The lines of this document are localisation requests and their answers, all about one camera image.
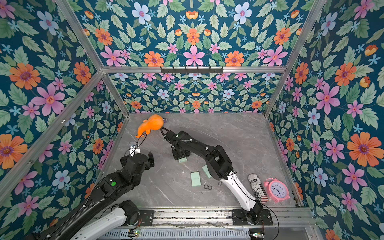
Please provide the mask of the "mint green box lid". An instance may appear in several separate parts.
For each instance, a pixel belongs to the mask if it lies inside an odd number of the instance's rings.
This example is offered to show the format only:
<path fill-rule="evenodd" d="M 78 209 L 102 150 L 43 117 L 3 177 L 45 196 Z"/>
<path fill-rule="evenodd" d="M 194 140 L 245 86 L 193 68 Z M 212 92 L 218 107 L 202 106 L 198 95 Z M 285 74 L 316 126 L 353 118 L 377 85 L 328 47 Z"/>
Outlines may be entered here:
<path fill-rule="evenodd" d="M 192 187 L 201 186 L 201 178 L 200 178 L 199 172 L 192 172 L 191 173 L 191 183 L 192 183 Z"/>

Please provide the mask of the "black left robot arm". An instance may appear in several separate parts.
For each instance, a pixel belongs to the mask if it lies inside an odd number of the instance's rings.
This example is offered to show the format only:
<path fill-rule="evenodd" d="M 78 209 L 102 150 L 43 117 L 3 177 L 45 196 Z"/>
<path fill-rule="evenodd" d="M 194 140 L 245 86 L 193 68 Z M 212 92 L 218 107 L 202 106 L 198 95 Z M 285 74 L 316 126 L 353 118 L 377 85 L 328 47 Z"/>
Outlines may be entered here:
<path fill-rule="evenodd" d="M 121 158 L 122 169 L 102 178 L 86 200 L 47 230 L 25 237 L 26 240 L 69 240 L 93 217 L 137 187 L 145 170 L 155 166 L 152 153 Z"/>

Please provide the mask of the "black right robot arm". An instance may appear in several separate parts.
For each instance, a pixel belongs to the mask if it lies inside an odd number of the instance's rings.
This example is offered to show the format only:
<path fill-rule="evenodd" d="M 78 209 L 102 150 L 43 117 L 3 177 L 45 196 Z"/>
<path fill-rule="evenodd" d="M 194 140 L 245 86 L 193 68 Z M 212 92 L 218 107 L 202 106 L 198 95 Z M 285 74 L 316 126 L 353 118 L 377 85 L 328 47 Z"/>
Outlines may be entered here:
<path fill-rule="evenodd" d="M 205 160 L 210 175 L 227 186 L 236 197 L 245 213 L 246 221 L 256 225 L 261 220 L 263 205 L 246 189 L 237 177 L 237 172 L 224 148 L 220 145 L 210 146 L 194 139 L 184 131 L 174 133 L 166 128 L 161 128 L 164 139 L 171 145 L 175 160 L 195 154 Z"/>

